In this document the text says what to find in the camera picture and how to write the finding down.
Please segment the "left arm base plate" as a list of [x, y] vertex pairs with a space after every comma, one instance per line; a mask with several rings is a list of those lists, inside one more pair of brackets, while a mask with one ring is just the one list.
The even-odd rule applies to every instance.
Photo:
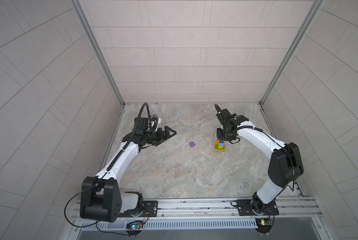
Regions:
[[142, 218], [149, 214], [149, 217], [156, 217], [158, 201], [144, 201], [141, 209], [128, 210], [119, 215], [119, 218]]

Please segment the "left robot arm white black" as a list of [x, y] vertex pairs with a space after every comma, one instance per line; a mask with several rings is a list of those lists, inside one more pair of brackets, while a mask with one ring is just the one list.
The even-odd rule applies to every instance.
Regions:
[[122, 139], [111, 161], [94, 177], [82, 183], [80, 217], [93, 221], [114, 222], [122, 214], [139, 216], [143, 210], [143, 195], [138, 192], [121, 193], [119, 184], [132, 160], [144, 146], [158, 146], [176, 135], [176, 131], [158, 125], [156, 115], [135, 118], [134, 129]]

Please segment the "right controller board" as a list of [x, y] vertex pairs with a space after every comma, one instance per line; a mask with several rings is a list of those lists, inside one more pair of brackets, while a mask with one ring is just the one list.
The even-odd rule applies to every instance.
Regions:
[[273, 226], [273, 223], [270, 219], [255, 219], [257, 224], [256, 231], [261, 234], [268, 234]]

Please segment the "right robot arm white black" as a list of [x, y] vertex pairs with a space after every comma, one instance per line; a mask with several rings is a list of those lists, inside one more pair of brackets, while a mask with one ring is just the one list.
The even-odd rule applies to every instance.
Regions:
[[256, 127], [243, 115], [231, 114], [215, 104], [221, 127], [217, 128], [217, 140], [236, 144], [244, 138], [269, 158], [268, 179], [257, 190], [250, 203], [251, 211], [264, 215], [276, 197], [304, 173], [299, 147], [284, 143]]

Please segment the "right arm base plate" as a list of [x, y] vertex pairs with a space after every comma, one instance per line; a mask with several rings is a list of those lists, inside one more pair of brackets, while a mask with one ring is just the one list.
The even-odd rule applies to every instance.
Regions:
[[275, 201], [270, 202], [269, 204], [261, 204], [253, 205], [252, 200], [236, 200], [234, 207], [238, 209], [239, 216], [268, 216], [271, 215], [279, 215], [278, 207]]

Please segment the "perforated vent strip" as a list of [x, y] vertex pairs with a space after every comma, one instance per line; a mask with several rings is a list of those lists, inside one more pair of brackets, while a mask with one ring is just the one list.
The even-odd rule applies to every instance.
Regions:
[[[98, 223], [104, 231], [122, 231], [131, 221], [117, 220], [114, 223]], [[148, 220], [142, 230], [213, 230], [213, 229], [258, 229], [255, 219], [157, 219]]]

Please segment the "aluminium mounting rail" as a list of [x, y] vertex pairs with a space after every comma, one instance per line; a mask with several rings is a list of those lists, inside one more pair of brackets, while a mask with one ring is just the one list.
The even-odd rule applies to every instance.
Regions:
[[275, 203], [279, 215], [239, 216], [238, 209], [232, 204], [236, 200], [251, 200], [249, 197], [229, 198], [177, 198], [177, 199], [146, 199], [158, 201], [157, 219], [237, 219], [237, 218], [309, 218], [323, 216], [313, 197], [280, 196]]

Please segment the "left controller board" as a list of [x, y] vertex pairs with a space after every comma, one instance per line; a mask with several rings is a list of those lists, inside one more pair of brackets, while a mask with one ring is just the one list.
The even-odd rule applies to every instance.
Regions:
[[133, 221], [127, 223], [126, 230], [127, 231], [139, 231], [143, 228], [144, 222], [143, 221]]

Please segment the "controller board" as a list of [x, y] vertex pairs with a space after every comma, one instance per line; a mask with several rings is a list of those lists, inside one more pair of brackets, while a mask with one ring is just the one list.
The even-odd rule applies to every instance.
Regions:
[[270, 219], [255, 219], [257, 224], [256, 231], [261, 234], [268, 234], [273, 226], [273, 223]]
[[143, 228], [144, 222], [143, 221], [133, 221], [127, 223], [126, 230], [127, 231], [139, 231]]

